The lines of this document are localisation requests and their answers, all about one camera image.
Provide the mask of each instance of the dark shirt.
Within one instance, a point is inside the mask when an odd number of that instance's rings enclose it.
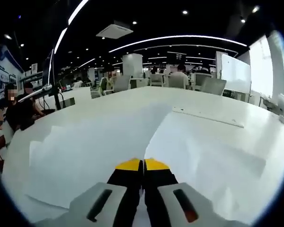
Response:
[[[17,100],[25,96],[27,95],[19,95]],[[27,122],[32,120],[34,114],[34,102],[31,99],[26,99],[21,103],[17,102],[15,105],[10,105],[6,110],[5,116],[10,127],[13,131],[16,131],[18,125],[27,124]]]
[[[20,125],[20,114],[18,105],[15,104],[8,106],[8,108],[6,109],[5,117],[10,127],[13,129],[13,131],[15,131],[17,125]]]
[[[20,100],[20,99],[24,98],[25,96],[27,96],[27,94],[19,95],[17,97],[17,100]],[[32,116],[35,114],[34,102],[30,98],[24,100],[21,103],[17,103],[17,105],[19,106],[19,111],[20,111],[22,117],[32,118]]]

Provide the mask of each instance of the whiteboard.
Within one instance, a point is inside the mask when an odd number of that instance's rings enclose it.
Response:
[[[222,54],[222,79],[226,80],[225,89],[245,94],[250,92],[250,65]]]

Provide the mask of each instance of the ceiling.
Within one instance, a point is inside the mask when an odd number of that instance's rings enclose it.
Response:
[[[25,71],[33,63],[39,63],[39,67],[42,65],[80,2],[36,0],[34,4],[23,6],[19,12],[21,18],[16,19],[13,28],[17,42],[13,39],[7,41],[7,45]],[[179,52],[186,54],[182,61],[215,64],[212,60],[185,56],[214,59],[217,50],[237,56],[248,47],[216,39],[181,37],[131,45],[112,53],[109,51],[137,41],[171,35],[214,36],[248,46],[269,29],[269,23],[263,19],[262,8],[252,13],[255,5],[255,1],[249,0],[177,0],[168,3],[159,0],[89,0],[67,29],[54,58],[55,68],[70,67],[65,71],[69,73],[94,58],[80,69],[107,67],[120,63],[126,53],[142,54],[143,63],[179,63],[176,54],[167,53]],[[183,10],[187,10],[188,14],[183,15]],[[96,37],[114,20],[129,25],[133,33],[119,39]],[[167,58],[149,60],[154,57]]]

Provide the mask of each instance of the white table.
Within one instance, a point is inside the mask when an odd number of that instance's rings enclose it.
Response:
[[[30,141],[43,141],[53,125],[64,126],[104,113],[123,114],[158,102],[170,106],[194,108],[241,122],[244,129],[222,123],[220,128],[216,128],[213,126],[216,124],[212,124],[211,121],[206,121],[204,127],[234,148],[243,149],[264,160],[270,157],[264,169],[268,171],[267,176],[269,176],[264,180],[270,182],[270,187],[265,188],[263,193],[266,193],[268,198],[274,194],[284,174],[284,124],[279,122],[275,114],[222,96],[176,88],[142,87],[93,100],[82,97],[80,102],[76,101],[76,105],[37,120],[25,131],[17,131],[9,146],[2,174],[2,180],[15,204],[33,222],[44,218],[55,218],[67,211],[36,201],[24,194],[28,176]]]

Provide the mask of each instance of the air conditioning unit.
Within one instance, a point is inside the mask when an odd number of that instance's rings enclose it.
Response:
[[[101,32],[99,32],[96,36],[118,39],[122,36],[128,35],[132,33],[133,30],[129,29],[129,26],[115,21],[113,24],[104,28]]]

